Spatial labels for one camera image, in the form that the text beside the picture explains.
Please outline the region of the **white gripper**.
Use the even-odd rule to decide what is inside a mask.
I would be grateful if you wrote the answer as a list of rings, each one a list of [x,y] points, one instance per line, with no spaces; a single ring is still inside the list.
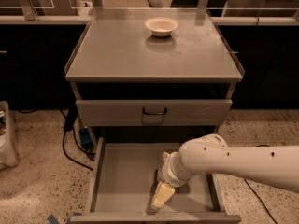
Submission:
[[[168,153],[164,151],[159,169],[161,170],[161,180],[164,183],[158,183],[152,198],[151,208],[155,210],[161,209],[174,195],[174,188],[187,184],[194,177],[194,174],[182,165],[177,152]]]

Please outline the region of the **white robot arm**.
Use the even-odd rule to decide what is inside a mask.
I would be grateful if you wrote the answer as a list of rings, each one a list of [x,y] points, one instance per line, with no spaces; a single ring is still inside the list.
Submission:
[[[299,191],[299,146],[228,147],[217,134],[192,139],[163,154],[151,208],[161,209],[175,189],[201,173],[225,174]]]

